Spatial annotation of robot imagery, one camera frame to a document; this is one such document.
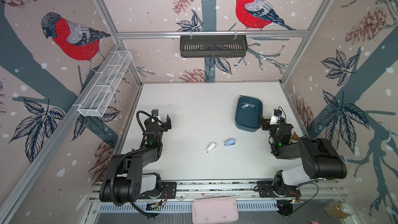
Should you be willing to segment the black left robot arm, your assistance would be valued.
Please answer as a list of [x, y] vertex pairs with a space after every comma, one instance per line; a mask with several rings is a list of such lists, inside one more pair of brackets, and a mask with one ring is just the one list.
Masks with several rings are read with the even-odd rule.
[[143, 133], [140, 147], [112, 156], [99, 191], [101, 202], [121, 206], [141, 196], [154, 198], [162, 194], [160, 174], [145, 174], [143, 168], [160, 159], [163, 134], [172, 128], [171, 119], [167, 116], [166, 121], [162, 121], [158, 109], [150, 114], [138, 111], [136, 118]]

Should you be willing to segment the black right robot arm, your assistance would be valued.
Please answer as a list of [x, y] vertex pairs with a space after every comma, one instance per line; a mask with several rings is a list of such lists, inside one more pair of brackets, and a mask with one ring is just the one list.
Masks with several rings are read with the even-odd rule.
[[301, 164], [288, 170], [280, 170], [272, 182], [273, 192], [285, 196], [306, 183], [316, 180], [344, 179], [347, 167], [331, 142], [327, 139], [301, 137], [291, 143], [293, 125], [284, 119], [271, 123], [260, 120], [261, 128], [269, 132], [271, 154], [277, 159], [301, 159]]

